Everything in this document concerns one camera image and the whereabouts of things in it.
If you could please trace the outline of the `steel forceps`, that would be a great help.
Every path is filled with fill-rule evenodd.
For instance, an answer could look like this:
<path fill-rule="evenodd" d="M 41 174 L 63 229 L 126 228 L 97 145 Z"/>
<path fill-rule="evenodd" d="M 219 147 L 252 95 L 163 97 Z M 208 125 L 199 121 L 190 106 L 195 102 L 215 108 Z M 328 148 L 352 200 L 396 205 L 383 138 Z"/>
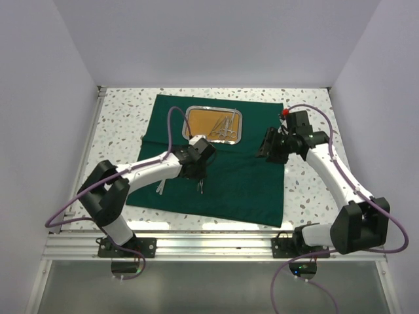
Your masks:
<path fill-rule="evenodd" d="M 204 179 L 200 179 L 197 184 L 197 191 L 201 194 L 204 193 Z"/>

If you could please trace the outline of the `steel hemostat clamp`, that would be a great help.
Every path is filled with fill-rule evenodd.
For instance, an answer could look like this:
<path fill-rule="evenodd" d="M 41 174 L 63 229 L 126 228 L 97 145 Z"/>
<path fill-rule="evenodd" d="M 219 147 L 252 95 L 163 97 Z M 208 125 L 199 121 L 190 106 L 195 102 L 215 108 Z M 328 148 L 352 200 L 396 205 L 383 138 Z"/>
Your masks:
<path fill-rule="evenodd" d="M 230 140 L 236 137 L 236 132 L 233 130 L 235 116 L 236 110 L 233 110 L 231 116 L 226 118 L 225 127 L 219 134 L 220 140 Z"/>

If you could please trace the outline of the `steel scalpel handle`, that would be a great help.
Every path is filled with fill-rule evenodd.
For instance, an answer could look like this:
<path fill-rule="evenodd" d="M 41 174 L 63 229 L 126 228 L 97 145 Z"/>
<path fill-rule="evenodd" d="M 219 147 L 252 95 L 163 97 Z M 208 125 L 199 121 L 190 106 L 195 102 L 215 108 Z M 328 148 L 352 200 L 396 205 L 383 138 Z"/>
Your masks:
<path fill-rule="evenodd" d="M 160 193 L 163 187 L 164 187 L 164 181 L 161 181 L 156 189 L 156 193 Z"/>
<path fill-rule="evenodd" d="M 160 195 L 163 195 L 163 192 L 164 192 L 164 187 L 165 187 L 165 184 L 166 184 L 166 181 L 165 180 L 162 180 L 161 182 L 160 182 L 160 184 L 159 184 L 159 194 Z"/>

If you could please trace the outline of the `dark green surgical cloth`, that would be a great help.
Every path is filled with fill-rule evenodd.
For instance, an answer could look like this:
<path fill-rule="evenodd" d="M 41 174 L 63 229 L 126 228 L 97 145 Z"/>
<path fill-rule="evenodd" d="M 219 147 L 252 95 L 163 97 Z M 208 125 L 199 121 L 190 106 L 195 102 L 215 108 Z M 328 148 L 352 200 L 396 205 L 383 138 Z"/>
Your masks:
<path fill-rule="evenodd" d="M 139 160 L 164 152 L 167 128 L 174 147 L 187 143 L 182 136 L 180 113 L 168 116 L 171 107 L 186 111 L 192 106 L 237 109 L 243 118 L 242 138 L 236 145 L 216 143 L 216 156 L 207 168 L 203 188 L 185 178 L 167 180 L 162 194 L 157 183 L 132 192 L 127 205 L 174 213 L 237 220 L 279 228 L 283 220 L 284 174 L 282 164 L 268 163 L 256 153 L 269 127 L 277 126 L 282 103 L 232 101 L 158 95 L 142 139 Z"/>

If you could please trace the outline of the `steel surgical scissors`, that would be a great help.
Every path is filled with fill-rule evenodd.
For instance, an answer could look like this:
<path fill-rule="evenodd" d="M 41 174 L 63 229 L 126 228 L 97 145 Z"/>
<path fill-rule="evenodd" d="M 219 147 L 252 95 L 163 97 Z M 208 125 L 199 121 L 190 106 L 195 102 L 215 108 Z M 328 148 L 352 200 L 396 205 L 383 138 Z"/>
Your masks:
<path fill-rule="evenodd" d="M 216 137 L 220 140 L 224 140 L 225 136 L 226 136 L 226 126 L 229 122 L 229 117 L 225 116 L 225 117 L 220 117 L 214 127 L 211 129 L 211 131 L 209 132 L 209 136 L 210 137 Z"/>

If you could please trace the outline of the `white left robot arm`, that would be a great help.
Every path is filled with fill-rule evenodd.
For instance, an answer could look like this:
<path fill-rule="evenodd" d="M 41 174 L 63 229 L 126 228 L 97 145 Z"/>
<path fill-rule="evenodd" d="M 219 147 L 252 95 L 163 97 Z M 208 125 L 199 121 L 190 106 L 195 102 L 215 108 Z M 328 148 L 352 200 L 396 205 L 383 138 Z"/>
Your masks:
<path fill-rule="evenodd" d="M 193 137 L 188 145 L 169 147 L 167 151 L 133 164 L 114 165 L 100 162 L 78 191 L 78 200 L 90 218 L 113 244 L 113 249 L 127 257 L 136 249 L 135 233 L 122 216 L 127 197 L 136 190 L 169 179 L 202 180 L 208 160 L 216 148 L 203 135 Z"/>

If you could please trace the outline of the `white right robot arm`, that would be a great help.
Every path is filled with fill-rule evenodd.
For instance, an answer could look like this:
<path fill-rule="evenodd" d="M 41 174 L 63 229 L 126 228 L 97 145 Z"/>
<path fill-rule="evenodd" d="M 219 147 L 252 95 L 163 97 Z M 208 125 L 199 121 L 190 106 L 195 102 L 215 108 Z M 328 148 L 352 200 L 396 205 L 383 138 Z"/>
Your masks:
<path fill-rule="evenodd" d="M 369 250 L 385 244 L 390 205 L 362 187 L 335 152 L 331 137 L 314 131 L 306 111 L 280 114 L 280 128 L 267 129 L 256 156 L 267 162 L 286 164 L 289 156 L 300 156 L 330 191 L 339 213 L 331 224 L 296 227 L 291 239 L 281 239 L 297 256 L 332 247 L 340 254 Z"/>

